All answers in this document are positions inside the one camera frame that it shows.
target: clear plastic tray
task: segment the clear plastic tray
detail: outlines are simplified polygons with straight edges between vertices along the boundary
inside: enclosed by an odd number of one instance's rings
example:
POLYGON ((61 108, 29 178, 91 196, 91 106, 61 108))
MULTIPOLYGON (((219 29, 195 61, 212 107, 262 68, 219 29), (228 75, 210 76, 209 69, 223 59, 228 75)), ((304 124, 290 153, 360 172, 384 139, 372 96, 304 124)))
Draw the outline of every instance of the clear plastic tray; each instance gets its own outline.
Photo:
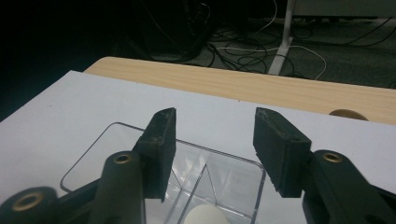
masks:
MULTIPOLYGON (((109 125, 64 175, 62 189, 73 191, 98 179, 106 158, 131 150, 143 131, 109 125)), ((177 140, 165 201, 146 199, 147 223, 183 223, 192 208, 204 203, 221 209, 229 223, 255 223, 264 178, 258 162, 177 140)))

